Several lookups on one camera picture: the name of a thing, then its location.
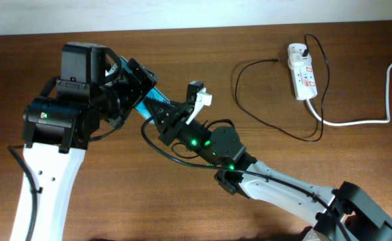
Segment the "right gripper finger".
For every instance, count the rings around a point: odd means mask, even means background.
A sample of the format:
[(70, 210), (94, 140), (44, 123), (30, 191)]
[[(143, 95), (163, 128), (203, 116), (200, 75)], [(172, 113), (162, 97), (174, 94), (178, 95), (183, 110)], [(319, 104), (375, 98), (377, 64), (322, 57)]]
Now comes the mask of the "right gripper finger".
[(160, 115), (166, 115), (169, 113), (176, 112), (178, 114), (188, 116), (190, 115), (191, 105), (189, 101), (185, 102), (161, 102), (161, 111)]
[(143, 129), (145, 129), (148, 126), (148, 124), (151, 121), (153, 121), (157, 130), (163, 131), (165, 129), (165, 125), (161, 123), (161, 121), (163, 120), (163, 115), (160, 115), (161, 101), (152, 98), (146, 98), (143, 102), (146, 106), (146, 109), (149, 112), (149, 119), (150, 119), (148, 123), (143, 124)]

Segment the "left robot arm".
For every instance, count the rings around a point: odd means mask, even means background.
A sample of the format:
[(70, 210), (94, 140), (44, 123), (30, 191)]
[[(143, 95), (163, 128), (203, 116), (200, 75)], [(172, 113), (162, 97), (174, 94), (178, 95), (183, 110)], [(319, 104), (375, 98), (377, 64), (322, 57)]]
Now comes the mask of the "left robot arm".
[(77, 172), (100, 123), (120, 129), (158, 77), (110, 48), (69, 42), (61, 72), (23, 113), (23, 182), (12, 240), (61, 240)]

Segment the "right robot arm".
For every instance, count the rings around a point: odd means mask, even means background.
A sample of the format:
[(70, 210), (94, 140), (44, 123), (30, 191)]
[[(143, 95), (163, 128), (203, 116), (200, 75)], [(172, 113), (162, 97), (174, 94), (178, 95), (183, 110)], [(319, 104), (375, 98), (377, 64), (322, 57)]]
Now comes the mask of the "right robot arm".
[(194, 106), (144, 101), (159, 139), (170, 145), (180, 141), (205, 160), (204, 169), (216, 172), (215, 179), (231, 195), (273, 204), (308, 222), (307, 238), (316, 240), (392, 240), (392, 218), (359, 186), (343, 182), (335, 189), (306, 183), (268, 167), (251, 156), (241, 143), (233, 122), (208, 123), (190, 118)]

